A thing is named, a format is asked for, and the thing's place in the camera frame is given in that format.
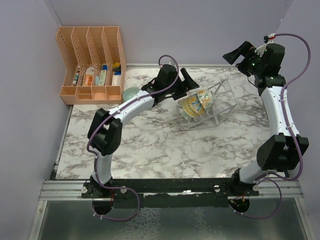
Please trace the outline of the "blue orange floral bowl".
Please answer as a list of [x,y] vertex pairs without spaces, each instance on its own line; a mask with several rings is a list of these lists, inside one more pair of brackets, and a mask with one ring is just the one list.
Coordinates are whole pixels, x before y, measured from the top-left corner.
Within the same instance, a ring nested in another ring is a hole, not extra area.
[[189,96],[187,98],[187,103],[190,106],[190,108],[198,115],[202,115],[205,112],[205,109],[202,106],[197,94]]

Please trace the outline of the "yellow flower bowl back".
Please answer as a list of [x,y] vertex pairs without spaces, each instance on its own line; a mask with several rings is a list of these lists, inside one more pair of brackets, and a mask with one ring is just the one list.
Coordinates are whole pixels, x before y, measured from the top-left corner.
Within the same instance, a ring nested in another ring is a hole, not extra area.
[[215,97],[212,91],[202,89],[197,91],[197,97],[205,110],[211,109],[215,103]]

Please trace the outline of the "yellow flower bowl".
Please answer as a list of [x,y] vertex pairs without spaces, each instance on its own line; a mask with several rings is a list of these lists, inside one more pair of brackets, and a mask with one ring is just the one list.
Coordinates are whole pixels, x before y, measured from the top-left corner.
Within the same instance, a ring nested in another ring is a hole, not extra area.
[[190,117],[190,116],[185,112],[185,110],[183,109],[181,100],[178,101],[177,108],[178,108],[179,112],[181,113],[181,115],[183,116],[183,118],[184,118],[186,121],[190,121],[190,120],[193,119],[193,118]]
[[215,103],[215,97],[212,91],[202,89],[197,91],[197,97],[205,110],[211,109]]

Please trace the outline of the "yellow dotted sun bowl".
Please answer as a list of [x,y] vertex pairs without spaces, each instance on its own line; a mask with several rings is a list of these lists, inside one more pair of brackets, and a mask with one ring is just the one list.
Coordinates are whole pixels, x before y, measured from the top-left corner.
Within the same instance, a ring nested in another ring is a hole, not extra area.
[[185,111],[185,113],[191,117],[191,118],[198,118],[200,115],[198,113],[196,113],[195,111],[192,110],[192,108],[189,106],[188,104],[188,100],[187,98],[183,98],[181,100],[181,106],[182,109]]

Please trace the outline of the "yellow flower bowl front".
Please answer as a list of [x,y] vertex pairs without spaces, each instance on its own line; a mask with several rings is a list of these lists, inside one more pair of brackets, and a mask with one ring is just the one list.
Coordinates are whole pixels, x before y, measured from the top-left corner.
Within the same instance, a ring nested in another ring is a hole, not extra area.
[[177,108],[178,108],[179,112],[181,113],[181,115],[183,116],[183,118],[184,118],[186,121],[190,121],[190,120],[193,119],[193,118],[190,117],[190,116],[185,112],[185,110],[183,109],[181,100],[178,101]]

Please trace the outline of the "light teal bowl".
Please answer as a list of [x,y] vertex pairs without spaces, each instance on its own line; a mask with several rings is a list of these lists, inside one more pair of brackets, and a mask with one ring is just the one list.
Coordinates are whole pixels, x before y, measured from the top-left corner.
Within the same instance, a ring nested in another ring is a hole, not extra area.
[[139,91],[140,91],[140,89],[138,87],[129,87],[129,88],[125,89],[122,94],[123,101],[126,102],[126,101],[132,99]]

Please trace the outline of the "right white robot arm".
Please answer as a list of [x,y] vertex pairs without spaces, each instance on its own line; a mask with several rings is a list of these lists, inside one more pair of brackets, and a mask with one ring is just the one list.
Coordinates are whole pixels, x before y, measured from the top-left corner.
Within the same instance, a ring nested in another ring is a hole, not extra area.
[[272,41],[256,48],[245,41],[235,50],[223,55],[229,63],[247,77],[254,77],[254,85],[261,97],[270,127],[270,138],[256,154],[256,161],[237,170],[237,179],[230,182],[229,189],[240,196],[259,178],[268,174],[293,171],[309,147],[309,140],[302,137],[291,116],[285,78],[279,74],[285,55],[285,47]]

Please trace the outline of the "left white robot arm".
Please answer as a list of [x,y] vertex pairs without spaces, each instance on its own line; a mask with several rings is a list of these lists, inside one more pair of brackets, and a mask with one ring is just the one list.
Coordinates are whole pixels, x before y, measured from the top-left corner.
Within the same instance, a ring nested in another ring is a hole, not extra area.
[[95,155],[91,177],[97,196],[103,198],[110,193],[108,182],[112,179],[112,156],[121,144],[123,127],[166,97],[178,100],[199,87],[185,68],[164,64],[157,76],[143,85],[130,100],[110,110],[100,108],[96,111],[87,134],[87,151]]

